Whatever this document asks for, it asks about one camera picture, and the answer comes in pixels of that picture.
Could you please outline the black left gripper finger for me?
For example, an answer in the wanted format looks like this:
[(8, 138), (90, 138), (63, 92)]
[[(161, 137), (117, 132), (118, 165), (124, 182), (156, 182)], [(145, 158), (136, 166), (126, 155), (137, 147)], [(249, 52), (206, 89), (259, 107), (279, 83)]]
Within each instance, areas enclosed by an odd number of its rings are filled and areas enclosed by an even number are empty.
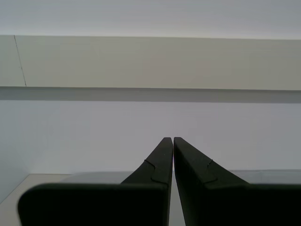
[(301, 187), (250, 184), (181, 137), (174, 138), (174, 172), (188, 226), (298, 226)]
[(173, 142), (166, 137), (120, 184), (47, 183), (17, 204), (23, 226), (166, 226)]

